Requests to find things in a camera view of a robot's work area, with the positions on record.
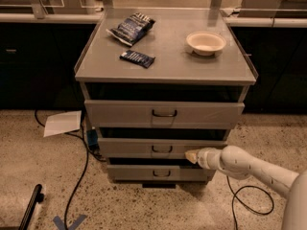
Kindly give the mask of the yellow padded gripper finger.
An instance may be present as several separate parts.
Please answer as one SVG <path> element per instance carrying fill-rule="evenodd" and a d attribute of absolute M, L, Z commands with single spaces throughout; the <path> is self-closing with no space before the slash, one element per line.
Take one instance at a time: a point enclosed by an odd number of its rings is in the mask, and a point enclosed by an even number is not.
<path fill-rule="evenodd" d="M 198 162 L 198 153 L 197 149 L 188 150 L 185 152 L 185 157 L 191 163 L 196 164 Z"/>

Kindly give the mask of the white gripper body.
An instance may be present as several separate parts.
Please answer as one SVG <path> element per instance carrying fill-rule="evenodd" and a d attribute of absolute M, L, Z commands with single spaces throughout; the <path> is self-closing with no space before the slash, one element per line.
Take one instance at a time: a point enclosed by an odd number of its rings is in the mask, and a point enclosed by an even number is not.
<path fill-rule="evenodd" d="M 197 154 L 197 162 L 203 169 L 220 170 L 222 168 L 221 154 L 220 149 L 200 149 Z"/>

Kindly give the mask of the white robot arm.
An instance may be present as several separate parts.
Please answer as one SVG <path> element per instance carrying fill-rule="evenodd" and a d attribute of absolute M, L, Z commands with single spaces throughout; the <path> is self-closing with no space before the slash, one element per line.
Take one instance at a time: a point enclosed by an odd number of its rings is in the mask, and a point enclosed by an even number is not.
<path fill-rule="evenodd" d="M 287 199 L 282 230 L 307 230 L 307 172 L 293 172 L 250 155 L 236 146 L 202 148 L 185 152 L 193 164 L 220 171 L 235 179 L 250 175 Z"/>

